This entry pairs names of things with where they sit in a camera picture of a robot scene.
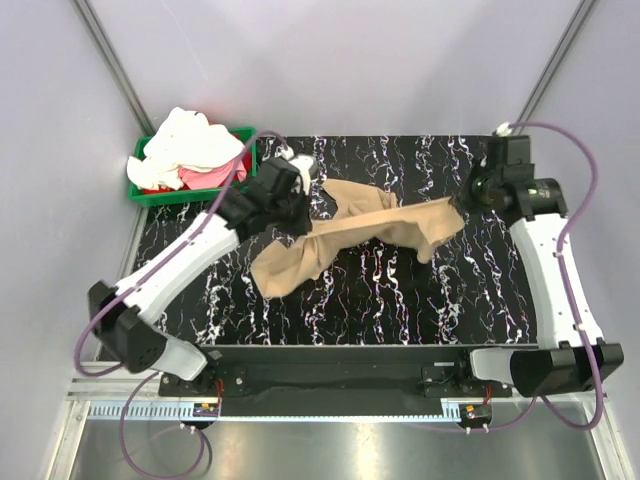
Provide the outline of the beige t-shirt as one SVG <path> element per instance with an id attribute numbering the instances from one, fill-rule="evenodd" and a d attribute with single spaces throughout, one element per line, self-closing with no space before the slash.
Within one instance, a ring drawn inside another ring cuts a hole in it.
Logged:
<path id="1" fill-rule="evenodd" d="M 310 279 L 317 279 L 338 253 L 371 239 L 409 248 L 426 264 L 434 250 L 464 227 L 449 198 L 398 204 L 396 195 L 375 186 L 329 179 L 322 188 L 336 202 L 330 220 L 316 220 L 312 230 L 292 245 L 269 244 L 251 264 L 251 274 L 264 297 L 284 297 Z"/>

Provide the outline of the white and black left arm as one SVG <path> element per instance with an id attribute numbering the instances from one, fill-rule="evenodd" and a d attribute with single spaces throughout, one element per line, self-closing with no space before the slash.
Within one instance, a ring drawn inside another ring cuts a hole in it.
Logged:
<path id="1" fill-rule="evenodd" d="M 132 374 L 162 372 L 196 396 L 216 382 L 216 361 L 200 347 L 166 334 L 156 322 L 166 307 L 209 266 L 245 241 L 276 226 L 300 236 L 311 229 L 315 159 L 271 158 L 241 188 L 221 190 L 173 243 L 139 270 L 110 287 L 88 292 L 93 333 Z"/>

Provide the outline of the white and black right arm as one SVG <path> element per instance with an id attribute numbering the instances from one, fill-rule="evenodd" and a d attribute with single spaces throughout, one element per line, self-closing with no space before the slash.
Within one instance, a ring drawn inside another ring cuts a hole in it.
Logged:
<path id="1" fill-rule="evenodd" d="M 538 178 L 527 136 L 489 138 L 474 163 L 456 208 L 470 215 L 495 213 L 507 226 L 525 268 L 537 347 L 486 348 L 470 353 L 454 371 L 454 384 L 476 396 L 490 381 L 524 397 L 593 390 L 624 361 L 620 344 L 608 343 L 582 290 L 565 228 L 568 210 L 559 183 Z"/>

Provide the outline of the pink t-shirt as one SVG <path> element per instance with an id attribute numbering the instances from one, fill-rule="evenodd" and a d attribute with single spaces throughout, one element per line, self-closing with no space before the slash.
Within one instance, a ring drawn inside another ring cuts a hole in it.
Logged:
<path id="1" fill-rule="evenodd" d="M 228 177 L 233 181 L 243 181 L 247 177 L 247 170 L 243 162 L 235 167 L 234 161 L 216 166 L 207 171 L 197 171 L 192 168 L 180 167 L 178 170 L 183 186 L 190 190 L 215 189 L 221 187 Z"/>

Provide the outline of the green plastic bin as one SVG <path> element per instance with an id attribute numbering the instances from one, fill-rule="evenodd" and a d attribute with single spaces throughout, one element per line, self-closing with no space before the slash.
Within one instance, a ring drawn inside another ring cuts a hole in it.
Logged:
<path id="1" fill-rule="evenodd" d="M 234 137 L 236 137 L 243 143 L 246 143 L 256 133 L 256 130 L 253 127 L 245 126 L 231 128 L 230 132 Z M 144 147 L 151 140 L 151 138 L 151 136 L 146 136 L 141 137 L 137 140 L 133 154 L 135 158 L 143 158 Z M 244 183 L 246 183 L 249 178 L 256 175 L 258 169 L 256 149 L 257 143 L 254 144 L 249 152 L 243 157 L 243 166 L 245 167 L 245 170 L 247 172 L 247 177 L 244 181 L 238 181 L 238 177 L 235 177 L 234 182 L 232 182 L 231 184 L 232 187 L 242 188 L 244 187 Z M 131 201 L 137 203 L 139 206 L 150 208 L 156 206 L 211 201 L 218 195 L 221 189 L 221 187 L 216 187 L 209 189 L 191 190 L 189 188 L 183 187 L 180 190 L 161 189 L 159 191 L 151 191 L 144 189 L 140 190 L 134 183 L 129 182 L 128 197 Z"/>

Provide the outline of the left aluminium corner post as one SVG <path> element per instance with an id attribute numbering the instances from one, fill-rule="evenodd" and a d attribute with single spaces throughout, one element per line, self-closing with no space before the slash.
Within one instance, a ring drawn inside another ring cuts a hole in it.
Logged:
<path id="1" fill-rule="evenodd" d="M 71 0 L 89 38 L 93 42 L 99 56 L 111 75 L 123 100 L 132 113 L 138 127 L 145 135 L 151 135 L 155 129 L 143 106 L 143 103 L 131 82 L 109 36 L 95 11 L 92 2 L 88 0 Z"/>

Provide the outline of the aluminium corner post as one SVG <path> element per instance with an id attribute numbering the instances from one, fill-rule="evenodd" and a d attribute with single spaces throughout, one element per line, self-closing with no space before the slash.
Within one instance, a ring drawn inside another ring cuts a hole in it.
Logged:
<path id="1" fill-rule="evenodd" d="M 566 28 L 560 36 L 523 108 L 517 117 L 518 123 L 529 122 L 555 80 L 564 61 L 599 6 L 599 0 L 580 0 Z"/>
<path id="2" fill-rule="evenodd" d="M 155 129 L 143 106 L 143 103 L 131 82 L 109 36 L 95 11 L 92 2 L 88 0 L 71 0 L 89 38 L 93 42 L 99 56 L 111 75 L 123 100 L 132 113 L 138 127 L 145 135 L 151 135 Z"/>

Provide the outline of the right aluminium corner post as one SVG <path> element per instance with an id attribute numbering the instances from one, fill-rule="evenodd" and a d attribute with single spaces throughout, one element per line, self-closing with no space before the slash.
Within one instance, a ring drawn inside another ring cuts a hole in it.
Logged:
<path id="1" fill-rule="evenodd" d="M 555 80 L 564 61 L 599 6 L 599 0 L 580 0 L 566 28 L 560 36 L 523 108 L 517 117 L 518 123 L 529 122 Z"/>

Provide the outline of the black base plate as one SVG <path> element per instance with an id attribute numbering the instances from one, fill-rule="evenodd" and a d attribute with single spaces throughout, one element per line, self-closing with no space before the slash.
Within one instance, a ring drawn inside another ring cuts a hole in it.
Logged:
<path id="1" fill-rule="evenodd" d="M 471 375 L 463 346 L 218 346 L 214 366 L 195 386 L 163 375 L 162 397 L 222 397 L 226 418 L 337 421 L 371 417 L 454 419 L 442 401 L 507 398 L 499 382 Z"/>

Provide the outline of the aluminium rail frame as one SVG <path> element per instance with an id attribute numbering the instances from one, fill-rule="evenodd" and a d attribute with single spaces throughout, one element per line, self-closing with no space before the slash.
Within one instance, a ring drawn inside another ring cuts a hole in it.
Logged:
<path id="1" fill-rule="evenodd" d="M 133 401 L 162 397 L 161 376 L 91 362 L 75 375 L 47 470 L 50 479 L 635 479 L 610 407 L 588 393 L 550 404 L 511 391 L 488 403 L 488 421 L 338 423 L 131 421 Z"/>

